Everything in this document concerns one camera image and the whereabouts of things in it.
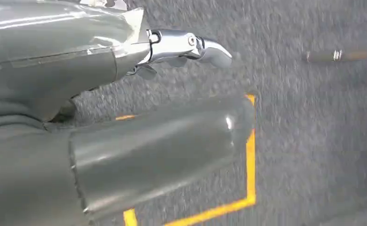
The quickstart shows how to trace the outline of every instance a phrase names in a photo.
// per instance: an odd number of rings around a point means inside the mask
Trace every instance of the screw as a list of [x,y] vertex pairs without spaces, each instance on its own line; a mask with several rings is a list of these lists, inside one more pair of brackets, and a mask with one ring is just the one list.
[[189,36],[188,43],[189,43],[189,45],[194,46],[195,45],[195,37]]

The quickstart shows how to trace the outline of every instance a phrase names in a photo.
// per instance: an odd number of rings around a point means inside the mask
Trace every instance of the cylindrical object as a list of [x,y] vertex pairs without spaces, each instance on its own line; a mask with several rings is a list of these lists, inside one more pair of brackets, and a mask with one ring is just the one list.
[[367,49],[359,50],[325,50],[321,52],[308,51],[303,56],[307,62],[355,61],[367,59]]
[[254,116],[245,97],[215,97],[77,130],[71,147],[88,215],[132,208],[231,162]]
[[0,226],[84,226],[228,164],[245,151],[255,112],[245,97],[215,97],[54,133],[8,117]]

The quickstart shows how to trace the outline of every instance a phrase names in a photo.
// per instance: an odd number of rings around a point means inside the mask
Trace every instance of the gray carpet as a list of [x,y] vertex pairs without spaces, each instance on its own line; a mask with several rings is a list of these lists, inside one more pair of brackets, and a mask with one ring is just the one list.
[[[367,0],[133,0],[151,25],[218,39],[229,70],[190,63],[76,98],[75,125],[238,90],[257,96],[257,205],[206,225],[367,225],[367,61],[304,64],[301,52],[367,46]],[[245,195],[244,155],[136,207],[160,225]]]

